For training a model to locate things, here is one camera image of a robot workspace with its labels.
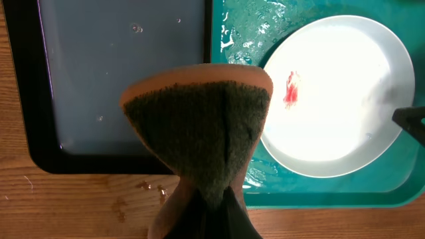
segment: white plate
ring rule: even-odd
[[[277,162],[309,177],[345,175],[379,157],[401,131],[394,110],[411,106],[414,96],[406,48],[364,17],[328,17],[301,28],[264,70],[274,93],[262,142]],[[287,87],[298,88],[292,105],[294,88]]]

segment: wooden surface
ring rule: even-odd
[[[28,154],[0,13],[0,238],[145,238],[176,176],[50,175]],[[265,238],[425,238],[425,197],[394,209],[250,210]]]

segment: teal tray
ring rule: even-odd
[[[412,58],[415,106],[425,106],[425,1],[214,0],[212,61],[264,66],[291,33],[333,15],[360,15],[391,29]],[[249,208],[394,207],[425,186],[425,148],[406,132],[367,167],[332,178],[297,175],[274,161],[260,143],[244,182]]]

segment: black tray rim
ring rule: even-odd
[[[171,175],[153,155],[71,155],[56,137],[52,94],[38,0],[2,0],[29,154],[56,174]],[[211,62],[213,0],[205,0],[204,63]]]

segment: red smear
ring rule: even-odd
[[[299,75],[297,72],[291,72],[288,81],[286,82],[286,96],[284,98],[285,108],[290,109],[298,101],[298,83]]]

